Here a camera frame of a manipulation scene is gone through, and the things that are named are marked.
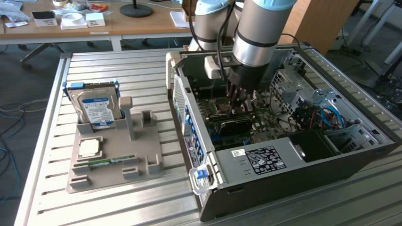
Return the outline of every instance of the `lamp base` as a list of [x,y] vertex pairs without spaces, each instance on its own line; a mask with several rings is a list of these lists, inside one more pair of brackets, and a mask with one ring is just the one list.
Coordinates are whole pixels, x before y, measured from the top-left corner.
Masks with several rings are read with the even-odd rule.
[[146,17],[153,14],[153,9],[149,6],[138,5],[134,8],[133,4],[121,7],[121,13],[129,17]]

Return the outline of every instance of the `power supply label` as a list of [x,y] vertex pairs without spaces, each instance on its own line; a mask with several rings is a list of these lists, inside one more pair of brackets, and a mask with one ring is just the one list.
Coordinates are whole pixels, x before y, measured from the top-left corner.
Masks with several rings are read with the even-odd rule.
[[246,155],[258,175],[286,168],[274,146],[246,151]]

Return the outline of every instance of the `aluminum profile table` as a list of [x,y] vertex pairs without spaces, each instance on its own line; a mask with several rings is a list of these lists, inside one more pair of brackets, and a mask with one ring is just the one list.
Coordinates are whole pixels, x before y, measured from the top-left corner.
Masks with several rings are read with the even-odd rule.
[[[178,49],[78,53],[60,60],[15,225],[393,225],[402,221],[402,149],[373,162],[348,180],[267,203],[210,222],[199,221],[173,115],[166,96],[166,53]],[[316,58],[332,76],[401,134],[401,121],[356,83]],[[63,81],[118,78],[133,113],[151,109],[166,175],[145,182],[68,194],[76,114],[62,92]]]

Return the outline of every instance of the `barcode sticker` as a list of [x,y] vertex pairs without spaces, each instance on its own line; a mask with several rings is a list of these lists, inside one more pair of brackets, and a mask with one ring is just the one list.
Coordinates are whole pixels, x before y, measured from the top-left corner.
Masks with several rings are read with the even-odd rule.
[[233,156],[234,157],[238,157],[238,156],[242,156],[242,155],[246,155],[245,149],[239,149],[239,150],[233,151]]

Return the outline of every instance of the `black stand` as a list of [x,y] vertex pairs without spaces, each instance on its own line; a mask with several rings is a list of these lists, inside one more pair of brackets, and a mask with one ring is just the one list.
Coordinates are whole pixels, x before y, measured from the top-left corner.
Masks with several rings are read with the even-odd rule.
[[129,17],[146,17],[150,16],[153,12],[149,6],[138,5],[137,0],[133,0],[133,4],[121,7],[121,13]]

